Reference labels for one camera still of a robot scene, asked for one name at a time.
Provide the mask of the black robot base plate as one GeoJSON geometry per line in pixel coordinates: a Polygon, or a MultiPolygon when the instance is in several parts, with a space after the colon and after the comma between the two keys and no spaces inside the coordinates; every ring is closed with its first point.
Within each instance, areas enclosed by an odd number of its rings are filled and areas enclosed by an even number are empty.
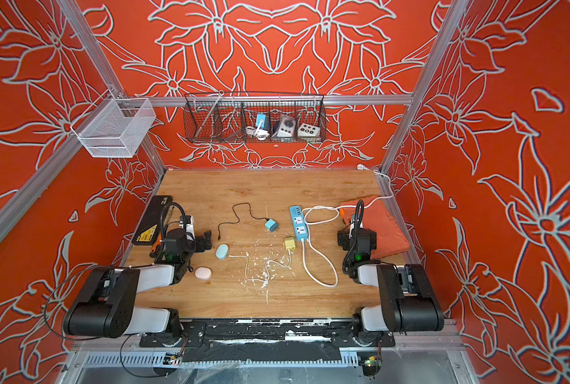
{"type": "Polygon", "coordinates": [[[365,331],[353,318],[184,318],[182,337],[165,342],[163,336],[144,334],[141,347],[202,347],[210,342],[322,342],[333,347],[393,347],[389,331],[365,331]]]}

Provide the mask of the yellow USB wall charger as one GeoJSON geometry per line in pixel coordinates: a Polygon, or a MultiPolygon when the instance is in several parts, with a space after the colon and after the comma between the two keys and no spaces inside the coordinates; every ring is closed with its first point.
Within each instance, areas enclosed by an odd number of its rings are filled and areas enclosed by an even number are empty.
{"type": "Polygon", "coordinates": [[[294,251],[296,249],[296,239],[293,237],[285,238],[283,243],[288,251],[294,251]]]}

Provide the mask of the mint green earbud case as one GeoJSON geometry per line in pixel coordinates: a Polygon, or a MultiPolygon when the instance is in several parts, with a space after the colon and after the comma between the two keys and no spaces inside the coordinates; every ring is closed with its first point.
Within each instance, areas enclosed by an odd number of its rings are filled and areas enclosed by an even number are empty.
{"type": "Polygon", "coordinates": [[[225,260],[229,255],[229,246],[227,244],[220,244],[215,252],[218,260],[225,260]]]}

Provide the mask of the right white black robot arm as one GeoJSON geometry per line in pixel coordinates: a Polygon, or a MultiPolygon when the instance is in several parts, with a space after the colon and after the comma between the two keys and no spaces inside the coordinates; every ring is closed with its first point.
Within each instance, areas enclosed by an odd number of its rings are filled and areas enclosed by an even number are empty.
{"type": "Polygon", "coordinates": [[[349,226],[337,234],[346,251],[343,273],[355,283],[379,290],[379,305],[356,310],[351,332],[434,332],[444,328],[445,317],[427,274],[420,264],[395,265],[373,259],[374,231],[349,226]]]}

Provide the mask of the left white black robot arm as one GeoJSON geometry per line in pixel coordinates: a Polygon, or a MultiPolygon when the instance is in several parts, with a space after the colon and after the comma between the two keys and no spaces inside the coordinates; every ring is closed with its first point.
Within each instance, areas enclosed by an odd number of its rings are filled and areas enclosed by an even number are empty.
{"type": "Polygon", "coordinates": [[[162,242],[162,253],[148,266],[96,267],[63,320],[63,331],[72,336],[116,339],[122,335],[151,334],[167,343],[182,339],[175,309],[141,307],[137,294],[181,282],[192,272],[192,256],[212,248],[208,230],[196,237],[171,230],[162,242]]]}

